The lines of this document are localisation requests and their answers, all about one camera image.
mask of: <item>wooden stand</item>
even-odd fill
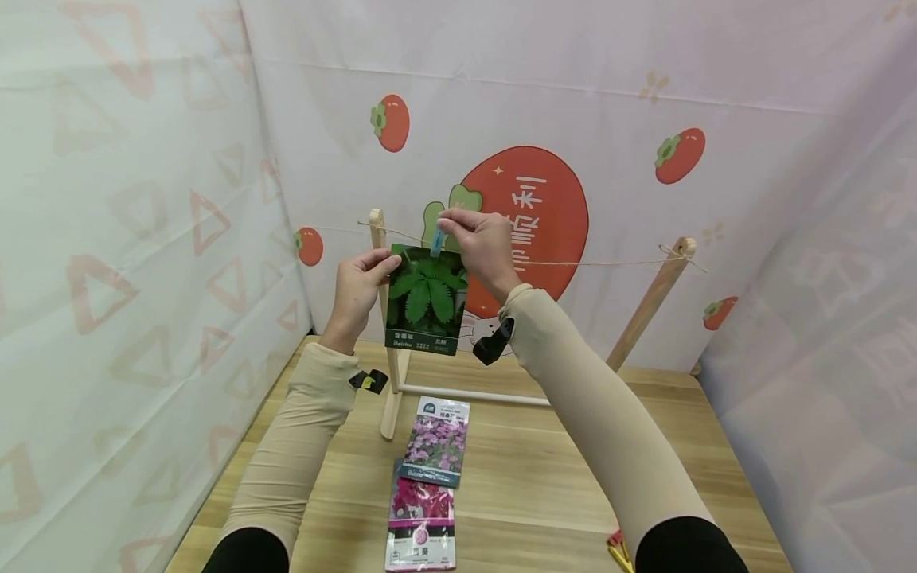
[[[382,216],[381,209],[370,211],[370,237],[372,238],[373,248],[382,248],[388,246],[385,236],[385,218]],[[672,290],[675,281],[678,280],[681,273],[688,266],[688,261],[683,258],[690,258],[694,255],[697,243],[689,237],[682,237],[672,247],[672,252],[668,255],[670,260],[663,263],[659,273],[649,285],[643,300],[637,306],[634,315],[631,317],[627,327],[618,338],[617,344],[614,345],[611,355],[606,361],[607,364],[615,371],[621,368],[627,355],[636,345],[637,340],[646,330],[649,321],[659,310],[662,302],[666,299],[668,292]],[[386,325],[388,318],[389,302],[389,285],[383,284],[379,287],[379,306],[382,310],[382,324]],[[432,386],[416,386],[406,383],[407,369],[411,361],[411,351],[400,348],[386,348],[386,354],[389,360],[389,390],[385,396],[385,409],[382,411],[382,422],[380,432],[382,437],[391,440],[395,435],[395,423],[398,420],[398,410],[401,407],[402,396],[406,393],[423,394],[426,396],[438,396],[441,398],[457,398],[460,400],[487,400],[490,402],[510,402],[519,404],[528,404],[533,406],[550,406],[545,398],[533,398],[531,396],[513,396],[510,394],[497,394],[491,392],[477,392],[465,390],[451,390],[448,388],[434,388]]]

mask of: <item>black clip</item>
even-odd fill
[[[350,385],[357,390],[362,388],[374,394],[381,394],[382,389],[385,388],[385,384],[388,382],[389,377],[385,374],[385,372],[380,372],[378,370],[373,370],[369,374],[361,371],[350,379]]]
[[[500,328],[490,336],[485,336],[478,342],[474,343],[471,352],[484,366],[490,366],[497,361],[497,358],[503,353],[503,349],[510,342],[510,336],[513,335],[515,320],[507,318],[500,323]]]

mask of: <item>fabric backdrop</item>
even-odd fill
[[[357,222],[381,207],[388,226],[420,237],[427,207],[463,184],[481,194],[481,209],[516,224],[522,277],[551,287],[603,355],[658,265],[574,272],[521,263],[661,259],[660,243],[696,237],[697,261],[710,272],[685,272],[628,362],[681,370],[784,226],[760,220],[758,201],[914,8],[892,12],[887,0],[242,6],[291,222],[312,229],[305,259],[314,266],[304,276],[319,330],[331,270],[370,244]],[[370,110],[379,104],[390,113],[377,135]],[[677,151],[658,169],[676,136]],[[474,298],[472,287],[469,306]],[[466,310],[469,348],[490,333],[496,308]],[[365,336],[381,335],[374,313]]]
[[[917,30],[799,158],[702,386],[796,571],[917,563]]]
[[[309,329],[232,0],[0,3],[0,569],[160,571]]]

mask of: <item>seed packet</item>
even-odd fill
[[[421,398],[398,475],[457,488],[470,409],[467,402]]]
[[[455,356],[465,314],[468,272],[459,253],[392,245],[402,263],[389,277],[385,346]]]
[[[395,459],[389,503],[386,571],[445,571],[456,566],[454,490],[398,476]]]

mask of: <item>yellow clothespin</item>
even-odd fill
[[[624,573],[634,573],[634,564],[631,562],[630,552],[627,551],[627,544],[624,542],[624,536],[620,529],[609,535],[606,544],[608,545],[608,553],[614,557],[614,560],[617,561],[618,566]]]

